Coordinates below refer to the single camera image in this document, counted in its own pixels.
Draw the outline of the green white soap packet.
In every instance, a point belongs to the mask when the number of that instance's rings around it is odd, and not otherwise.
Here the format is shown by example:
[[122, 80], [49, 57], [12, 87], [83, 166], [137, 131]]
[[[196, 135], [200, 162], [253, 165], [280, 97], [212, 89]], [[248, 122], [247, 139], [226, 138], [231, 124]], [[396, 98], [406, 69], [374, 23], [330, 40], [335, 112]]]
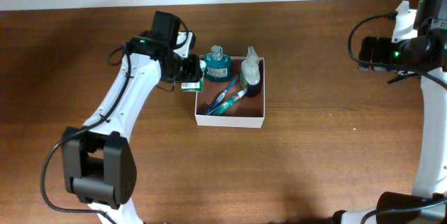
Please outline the green white soap packet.
[[202, 92], [204, 84], [202, 81], [198, 82], [183, 82], [181, 90], [184, 92]]

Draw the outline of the blue mouthwash bottle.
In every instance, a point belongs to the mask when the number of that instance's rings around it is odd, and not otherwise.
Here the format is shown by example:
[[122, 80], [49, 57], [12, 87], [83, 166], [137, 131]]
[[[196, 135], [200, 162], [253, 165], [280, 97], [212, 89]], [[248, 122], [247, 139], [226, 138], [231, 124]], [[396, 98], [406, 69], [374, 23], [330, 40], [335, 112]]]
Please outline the blue mouthwash bottle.
[[230, 80], [231, 58], [224, 54], [219, 45], [211, 47], [204, 56], [206, 63], [205, 77], [211, 82], [228, 82]]

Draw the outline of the blue disposable razor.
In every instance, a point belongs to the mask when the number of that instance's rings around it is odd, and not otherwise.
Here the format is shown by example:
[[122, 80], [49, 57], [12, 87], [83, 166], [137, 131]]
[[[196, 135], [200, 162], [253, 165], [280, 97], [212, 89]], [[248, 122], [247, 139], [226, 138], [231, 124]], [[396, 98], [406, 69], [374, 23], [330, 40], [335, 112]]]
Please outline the blue disposable razor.
[[206, 115], [208, 113], [209, 109], [210, 109], [210, 104], [206, 103], [203, 107], [202, 115]]

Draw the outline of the blue white toothbrush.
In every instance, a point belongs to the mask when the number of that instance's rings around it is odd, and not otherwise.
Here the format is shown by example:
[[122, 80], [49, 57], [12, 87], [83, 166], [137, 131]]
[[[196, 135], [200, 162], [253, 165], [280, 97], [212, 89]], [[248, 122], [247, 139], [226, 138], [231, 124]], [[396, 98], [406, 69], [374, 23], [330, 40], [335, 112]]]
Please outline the blue white toothbrush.
[[239, 76], [236, 75], [230, 80], [228, 86], [218, 95], [214, 104], [208, 107], [207, 111], [205, 112], [206, 115], [209, 115], [210, 112], [214, 110], [222, 102], [222, 100], [225, 98], [226, 94], [230, 91], [230, 89], [238, 83], [239, 79], [240, 79]]

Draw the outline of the green toothpaste tube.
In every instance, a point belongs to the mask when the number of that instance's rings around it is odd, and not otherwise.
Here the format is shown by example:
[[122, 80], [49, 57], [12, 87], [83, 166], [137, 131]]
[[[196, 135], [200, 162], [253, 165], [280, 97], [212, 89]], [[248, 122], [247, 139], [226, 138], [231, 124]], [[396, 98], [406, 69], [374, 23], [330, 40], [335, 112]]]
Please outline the green toothpaste tube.
[[221, 116], [226, 113], [228, 109], [230, 109], [233, 105], [238, 103], [246, 94], [246, 91], [244, 89], [237, 92], [234, 96], [220, 104], [218, 107], [213, 109], [210, 112], [210, 116]]

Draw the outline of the clear pump soap bottle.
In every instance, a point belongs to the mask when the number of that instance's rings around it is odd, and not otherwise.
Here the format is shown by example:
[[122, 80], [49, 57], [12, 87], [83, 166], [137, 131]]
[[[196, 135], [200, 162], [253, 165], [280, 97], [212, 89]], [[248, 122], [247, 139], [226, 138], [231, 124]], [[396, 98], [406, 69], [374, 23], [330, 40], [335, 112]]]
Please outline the clear pump soap bottle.
[[247, 97], [255, 97], [261, 91], [261, 73], [259, 68], [260, 58], [254, 47], [248, 47], [248, 53], [241, 64], [240, 86]]

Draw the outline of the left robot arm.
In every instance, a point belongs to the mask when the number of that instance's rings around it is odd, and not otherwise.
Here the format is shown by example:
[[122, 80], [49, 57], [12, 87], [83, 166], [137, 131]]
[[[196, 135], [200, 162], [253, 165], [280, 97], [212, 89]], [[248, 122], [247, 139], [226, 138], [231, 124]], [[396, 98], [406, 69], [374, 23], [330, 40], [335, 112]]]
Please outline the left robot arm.
[[124, 43], [121, 69], [99, 107], [81, 128], [68, 127], [62, 135], [66, 190], [102, 223], [142, 222], [131, 198], [137, 181], [133, 127], [160, 82], [200, 80], [200, 59], [189, 52], [195, 39], [192, 32], [179, 32], [135, 36]]

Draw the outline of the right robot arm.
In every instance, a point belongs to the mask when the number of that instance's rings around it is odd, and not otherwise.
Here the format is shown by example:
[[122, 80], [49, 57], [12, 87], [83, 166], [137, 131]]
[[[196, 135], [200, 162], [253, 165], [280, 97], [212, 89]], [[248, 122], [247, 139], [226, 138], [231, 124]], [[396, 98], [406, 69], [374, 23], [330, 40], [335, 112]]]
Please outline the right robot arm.
[[395, 21], [389, 38], [363, 38], [358, 55], [349, 56], [360, 70], [395, 73], [393, 83], [420, 78], [423, 93], [423, 139], [411, 194], [385, 192], [376, 206], [340, 210], [330, 221], [348, 223], [446, 222], [446, 0], [403, 1], [383, 14]]

